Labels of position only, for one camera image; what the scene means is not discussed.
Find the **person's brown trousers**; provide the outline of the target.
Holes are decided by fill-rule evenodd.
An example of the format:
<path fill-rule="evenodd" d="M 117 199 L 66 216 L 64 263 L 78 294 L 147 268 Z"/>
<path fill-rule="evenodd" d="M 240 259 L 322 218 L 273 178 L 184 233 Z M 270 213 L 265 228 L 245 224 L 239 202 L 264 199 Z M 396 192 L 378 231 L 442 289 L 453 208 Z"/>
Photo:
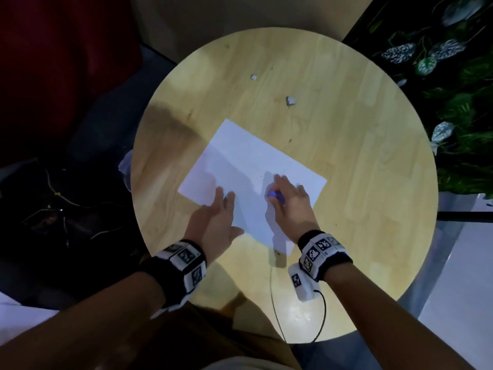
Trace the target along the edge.
<path fill-rule="evenodd" d="M 128 370 L 302 370 L 272 327 L 262 335 L 239 323 L 190 303 L 164 312 L 136 332 L 143 344 Z"/>

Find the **person's right forearm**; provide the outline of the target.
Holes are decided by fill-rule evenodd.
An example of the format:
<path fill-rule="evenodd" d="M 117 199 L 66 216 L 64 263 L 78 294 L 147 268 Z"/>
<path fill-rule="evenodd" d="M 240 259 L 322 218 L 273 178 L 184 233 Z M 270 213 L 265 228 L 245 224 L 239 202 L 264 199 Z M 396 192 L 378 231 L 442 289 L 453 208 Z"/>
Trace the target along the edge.
<path fill-rule="evenodd" d="M 475 370 L 352 263 L 329 268 L 324 281 L 383 370 Z"/>

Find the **white paper sheet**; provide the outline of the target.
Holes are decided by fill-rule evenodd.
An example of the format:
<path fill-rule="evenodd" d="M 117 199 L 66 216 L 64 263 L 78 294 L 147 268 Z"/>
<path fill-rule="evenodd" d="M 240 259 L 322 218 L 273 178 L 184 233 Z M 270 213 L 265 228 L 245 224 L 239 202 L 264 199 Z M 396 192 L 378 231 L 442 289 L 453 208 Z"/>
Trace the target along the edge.
<path fill-rule="evenodd" d="M 290 255 L 295 247 L 274 219 L 266 199 L 274 175 L 286 175 L 303 185 L 314 206 L 327 183 L 298 161 L 226 119 L 218 128 L 178 188 L 178 193 L 198 205 L 210 205 L 215 189 L 234 192 L 233 225 L 266 247 Z"/>

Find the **green leafy plant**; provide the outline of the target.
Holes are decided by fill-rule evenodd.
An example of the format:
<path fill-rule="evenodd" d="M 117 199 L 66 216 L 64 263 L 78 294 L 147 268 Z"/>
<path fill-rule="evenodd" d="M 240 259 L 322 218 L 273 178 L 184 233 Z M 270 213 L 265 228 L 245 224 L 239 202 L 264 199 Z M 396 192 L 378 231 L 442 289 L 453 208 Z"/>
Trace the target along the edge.
<path fill-rule="evenodd" d="M 493 0 L 373 0 L 343 42 L 410 100 L 439 191 L 493 199 Z"/>

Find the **crumpled white plastic piece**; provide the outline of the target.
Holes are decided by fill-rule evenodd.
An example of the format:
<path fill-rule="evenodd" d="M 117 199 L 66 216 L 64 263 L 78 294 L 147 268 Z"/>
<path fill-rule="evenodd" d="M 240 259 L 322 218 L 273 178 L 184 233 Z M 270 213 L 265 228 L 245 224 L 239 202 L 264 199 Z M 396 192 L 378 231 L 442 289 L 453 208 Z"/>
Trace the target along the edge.
<path fill-rule="evenodd" d="M 131 165 L 133 149 L 128 151 L 118 165 L 118 170 L 123 176 L 124 184 L 128 191 L 131 191 Z"/>

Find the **person's right hand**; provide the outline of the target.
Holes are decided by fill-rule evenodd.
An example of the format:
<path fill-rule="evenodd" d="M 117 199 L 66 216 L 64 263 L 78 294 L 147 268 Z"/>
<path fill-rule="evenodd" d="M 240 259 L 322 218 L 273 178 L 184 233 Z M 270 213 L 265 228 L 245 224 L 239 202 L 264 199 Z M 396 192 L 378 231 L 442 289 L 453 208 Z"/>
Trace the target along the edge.
<path fill-rule="evenodd" d="M 284 235 L 296 245 L 299 245 L 300 239 L 306 233 L 320 230 L 310 197 L 303 185 L 295 186 L 295 198 L 292 202 L 285 206 L 272 207 L 276 223 Z"/>

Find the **black wristband with markers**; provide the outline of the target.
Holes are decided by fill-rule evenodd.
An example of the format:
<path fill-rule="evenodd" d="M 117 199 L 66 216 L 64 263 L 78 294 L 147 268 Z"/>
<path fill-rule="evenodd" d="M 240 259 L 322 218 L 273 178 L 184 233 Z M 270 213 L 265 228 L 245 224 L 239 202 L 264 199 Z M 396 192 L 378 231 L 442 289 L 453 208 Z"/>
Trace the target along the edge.
<path fill-rule="evenodd" d="M 198 244 L 182 239 L 159 251 L 139 265 L 165 295 L 164 305 L 151 318 L 180 309 L 206 276 L 206 257 Z"/>
<path fill-rule="evenodd" d="M 313 300 L 321 292 L 319 282 L 329 268 L 353 263 L 346 248 L 332 234 L 319 230 L 304 234 L 298 247 L 301 256 L 288 267 L 288 274 L 300 302 Z"/>

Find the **person's left forearm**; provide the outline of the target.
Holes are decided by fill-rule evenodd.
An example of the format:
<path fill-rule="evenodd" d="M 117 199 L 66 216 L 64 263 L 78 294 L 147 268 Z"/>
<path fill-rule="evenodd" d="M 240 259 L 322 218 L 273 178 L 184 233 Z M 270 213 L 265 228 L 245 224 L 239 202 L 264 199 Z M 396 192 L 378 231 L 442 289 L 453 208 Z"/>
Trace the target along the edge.
<path fill-rule="evenodd" d="M 0 346 L 0 370 L 94 370 L 165 303 L 137 272 Z"/>

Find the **black right wristband with markers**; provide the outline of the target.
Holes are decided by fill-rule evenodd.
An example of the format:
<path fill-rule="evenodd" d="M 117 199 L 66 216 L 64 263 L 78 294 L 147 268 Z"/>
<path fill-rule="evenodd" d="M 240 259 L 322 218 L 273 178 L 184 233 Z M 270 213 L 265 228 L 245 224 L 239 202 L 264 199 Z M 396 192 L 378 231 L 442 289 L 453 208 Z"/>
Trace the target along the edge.
<path fill-rule="evenodd" d="M 319 230 L 304 234 L 298 247 L 301 256 L 288 267 L 288 274 L 300 302 L 313 300 L 321 292 L 319 282 L 329 268 L 353 263 L 346 248 L 332 234 Z"/>

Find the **red cloth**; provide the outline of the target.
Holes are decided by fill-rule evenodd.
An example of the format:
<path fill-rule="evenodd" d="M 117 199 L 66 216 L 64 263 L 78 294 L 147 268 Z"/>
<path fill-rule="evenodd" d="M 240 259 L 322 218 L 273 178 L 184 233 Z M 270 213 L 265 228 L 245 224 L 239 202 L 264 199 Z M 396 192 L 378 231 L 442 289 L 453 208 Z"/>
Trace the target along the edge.
<path fill-rule="evenodd" d="M 0 0 L 0 167 L 64 146 L 142 61 L 129 0 Z"/>

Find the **black left wristband with markers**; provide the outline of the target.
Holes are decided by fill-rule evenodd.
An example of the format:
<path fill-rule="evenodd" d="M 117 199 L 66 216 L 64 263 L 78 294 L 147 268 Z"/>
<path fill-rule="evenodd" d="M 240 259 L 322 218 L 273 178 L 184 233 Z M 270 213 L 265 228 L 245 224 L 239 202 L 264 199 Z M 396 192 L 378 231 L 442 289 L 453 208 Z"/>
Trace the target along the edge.
<path fill-rule="evenodd" d="M 165 295 L 164 305 L 151 318 L 180 309 L 206 276 L 206 257 L 198 244 L 182 239 L 159 251 L 139 265 Z"/>

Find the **person's left hand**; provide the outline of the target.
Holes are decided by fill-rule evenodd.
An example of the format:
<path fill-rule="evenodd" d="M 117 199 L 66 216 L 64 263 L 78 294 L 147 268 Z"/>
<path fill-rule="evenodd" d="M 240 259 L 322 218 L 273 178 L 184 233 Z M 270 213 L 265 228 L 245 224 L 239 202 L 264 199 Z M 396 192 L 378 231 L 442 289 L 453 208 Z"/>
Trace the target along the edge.
<path fill-rule="evenodd" d="M 234 241 L 230 240 L 230 227 L 233 226 L 235 197 L 234 192 L 225 195 L 218 186 L 213 203 L 201 206 L 189 219 L 183 239 L 199 246 L 207 265 L 223 255 Z"/>

